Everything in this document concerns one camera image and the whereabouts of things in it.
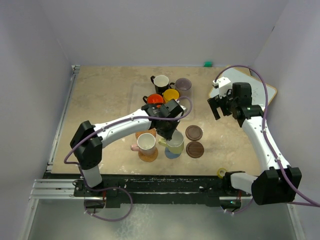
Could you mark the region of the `woven rattan coaster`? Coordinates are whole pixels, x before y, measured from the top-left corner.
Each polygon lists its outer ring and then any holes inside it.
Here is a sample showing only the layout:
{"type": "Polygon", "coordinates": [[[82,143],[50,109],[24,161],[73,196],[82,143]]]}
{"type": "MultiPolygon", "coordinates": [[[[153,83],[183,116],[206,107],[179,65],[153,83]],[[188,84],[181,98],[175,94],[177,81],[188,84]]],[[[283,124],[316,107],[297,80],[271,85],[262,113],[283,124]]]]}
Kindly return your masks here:
{"type": "Polygon", "coordinates": [[[135,133],[135,138],[138,139],[140,135],[145,134],[145,133],[151,134],[151,135],[153,135],[154,137],[156,137],[156,135],[157,135],[156,129],[155,129],[155,128],[152,128],[152,129],[148,129],[148,130],[145,130],[145,131],[138,131],[138,132],[136,132],[136,133],[135,133]]]}
{"type": "Polygon", "coordinates": [[[145,154],[143,154],[141,152],[138,152],[138,157],[142,161],[150,163],[150,162],[153,162],[153,161],[155,161],[157,159],[158,154],[159,154],[159,151],[158,151],[157,148],[155,148],[154,152],[151,155],[145,155],[145,154]]]}

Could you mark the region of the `olive green mug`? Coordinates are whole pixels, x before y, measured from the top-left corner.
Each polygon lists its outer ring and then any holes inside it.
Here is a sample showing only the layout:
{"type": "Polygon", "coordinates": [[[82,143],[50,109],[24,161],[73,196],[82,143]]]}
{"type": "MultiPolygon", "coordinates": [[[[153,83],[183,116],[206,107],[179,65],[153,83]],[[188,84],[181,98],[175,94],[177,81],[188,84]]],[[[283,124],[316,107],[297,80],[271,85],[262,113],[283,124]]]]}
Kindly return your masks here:
{"type": "Polygon", "coordinates": [[[171,140],[161,138],[158,143],[161,146],[168,148],[172,154],[181,154],[184,150],[185,138],[180,131],[175,130],[171,140]]]}

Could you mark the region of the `pink mug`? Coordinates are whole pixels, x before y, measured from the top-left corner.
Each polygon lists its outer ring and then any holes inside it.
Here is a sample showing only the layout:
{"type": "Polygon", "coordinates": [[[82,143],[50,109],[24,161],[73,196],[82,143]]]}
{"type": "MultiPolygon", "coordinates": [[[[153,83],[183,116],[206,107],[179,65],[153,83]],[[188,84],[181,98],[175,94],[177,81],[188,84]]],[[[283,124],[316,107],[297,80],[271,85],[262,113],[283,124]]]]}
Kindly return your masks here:
{"type": "Polygon", "coordinates": [[[131,145],[130,149],[150,156],[156,151],[156,138],[151,133],[143,133],[137,138],[136,144],[131,145]]]}

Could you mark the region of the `blue smiley coaster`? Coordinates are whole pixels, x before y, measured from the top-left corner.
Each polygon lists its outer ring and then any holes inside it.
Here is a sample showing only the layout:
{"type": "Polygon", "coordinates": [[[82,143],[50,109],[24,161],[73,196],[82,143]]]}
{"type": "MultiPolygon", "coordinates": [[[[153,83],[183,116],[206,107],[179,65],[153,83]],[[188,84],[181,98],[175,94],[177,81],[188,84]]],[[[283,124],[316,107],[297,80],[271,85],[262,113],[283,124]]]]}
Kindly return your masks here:
{"type": "Polygon", "coordinates": [[[181,155],[181,153],[172,153],[169,150],[165,150],[164,154],[168,159],[176,159],[181,155]]]}

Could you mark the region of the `dark wooden coaster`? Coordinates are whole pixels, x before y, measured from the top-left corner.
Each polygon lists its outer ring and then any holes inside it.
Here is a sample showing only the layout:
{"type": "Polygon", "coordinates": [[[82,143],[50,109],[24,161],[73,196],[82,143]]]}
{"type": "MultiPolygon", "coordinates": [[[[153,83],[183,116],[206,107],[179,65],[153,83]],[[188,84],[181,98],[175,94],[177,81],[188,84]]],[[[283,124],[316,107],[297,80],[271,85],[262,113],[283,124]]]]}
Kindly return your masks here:
{"type": "Polygon", "coordinates": [[[186,128],[185,135],[191,141],[198,141],[202,138],[203,131],[197,125],[190,125],[186,128]]]}
{"type": "Polygon", "coordinates": [[[186,146],[186,153],[191,158],[200,158],[204,154],[204,146],[198,141],[191,141],[186,146]]]}

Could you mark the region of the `yellow mug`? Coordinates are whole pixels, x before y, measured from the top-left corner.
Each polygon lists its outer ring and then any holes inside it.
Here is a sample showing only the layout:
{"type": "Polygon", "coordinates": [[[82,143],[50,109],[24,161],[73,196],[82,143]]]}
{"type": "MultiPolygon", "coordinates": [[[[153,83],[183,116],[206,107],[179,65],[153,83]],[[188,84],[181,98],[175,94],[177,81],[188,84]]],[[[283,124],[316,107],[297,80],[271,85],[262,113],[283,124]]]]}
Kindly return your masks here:
{"type": "Polygon", "coordinates": [[[164,103],[168,103],[170,100],[177,100],[180,97],[179,92],[176,89],[167,89],[163,93],[164,103]]]}

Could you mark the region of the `purple grey mug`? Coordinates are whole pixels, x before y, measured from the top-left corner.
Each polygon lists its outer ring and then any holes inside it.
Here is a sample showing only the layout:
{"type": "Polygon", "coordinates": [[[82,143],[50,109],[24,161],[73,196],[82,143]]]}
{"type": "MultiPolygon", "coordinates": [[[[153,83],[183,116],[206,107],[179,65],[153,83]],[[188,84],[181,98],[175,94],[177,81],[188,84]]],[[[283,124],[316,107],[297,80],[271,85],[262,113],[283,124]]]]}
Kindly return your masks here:
{"type": "Polygon", "coordinates": [[[179,78],[175,81],[175,89],[180,97],[190,97],[192,92],[192,82],[187,78],[179,78]]]}

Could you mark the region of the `black mug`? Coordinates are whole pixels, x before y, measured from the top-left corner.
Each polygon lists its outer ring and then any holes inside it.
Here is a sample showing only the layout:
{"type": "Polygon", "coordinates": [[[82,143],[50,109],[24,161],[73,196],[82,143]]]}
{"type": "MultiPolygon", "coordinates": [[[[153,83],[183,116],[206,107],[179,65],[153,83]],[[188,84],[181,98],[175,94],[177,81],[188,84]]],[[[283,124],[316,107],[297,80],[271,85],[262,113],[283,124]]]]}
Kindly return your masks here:
{"type": "Polygon", "coordinates": [[[175,86],[175,83],[170,82],[169,78],[166,75],[152,75],[150,77],[150,81],[155,87],[155,92],[159,95],[163,95],[166,90],[172,89],[173,86],[175,86]]]}

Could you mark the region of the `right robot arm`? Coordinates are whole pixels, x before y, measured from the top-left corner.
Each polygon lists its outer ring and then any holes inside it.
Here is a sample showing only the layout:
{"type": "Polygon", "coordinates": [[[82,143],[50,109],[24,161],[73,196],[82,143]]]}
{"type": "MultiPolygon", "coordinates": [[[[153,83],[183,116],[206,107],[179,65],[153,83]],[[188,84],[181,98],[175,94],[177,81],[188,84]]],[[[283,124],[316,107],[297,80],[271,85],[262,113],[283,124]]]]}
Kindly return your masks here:
{"type": "Polygon", "coordinates": [[[288,203],[295,199],[296,192],[287,183],[297,188],[302,179],[299,168],[291,167],[287,160],[277,163],[270,149],[281,153],[275,144],[267,124],[263,121],[264,111],[260,105],[252,104],[252,88],[249,83],[231,83],[228,78],[218,79],[213,86],[218,94],[208,99],[208,104],[216,120],[220,119],[218,109],[224,116],[232,116],[248,136],[259,160],[261,174],[252,176],[243,171],[226,172],[222,190],[228,196],[239,190],[252,195],[257,205],[288,203]]]}

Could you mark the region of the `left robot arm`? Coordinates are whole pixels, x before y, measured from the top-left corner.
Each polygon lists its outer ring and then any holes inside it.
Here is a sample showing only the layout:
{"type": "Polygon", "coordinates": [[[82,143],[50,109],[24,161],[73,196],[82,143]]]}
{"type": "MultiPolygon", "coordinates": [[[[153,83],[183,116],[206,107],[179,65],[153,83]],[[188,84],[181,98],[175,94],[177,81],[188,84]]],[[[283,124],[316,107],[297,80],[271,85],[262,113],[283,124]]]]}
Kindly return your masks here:
{"type": "Polygon", "coordinates": [[[145,104],[133,113],[113,121],[99,124],[84,121],[74,134],[70,142],[71,152],[64,161],[72,154],[76,157],[86,182],[85,190],[91,196],[98,196],[103,191],[99,163],[105,147],[128,135],[152,129],[166,140],[171,140],[186,110],[179,101],[172,99],[163,104],[145,104]]]}

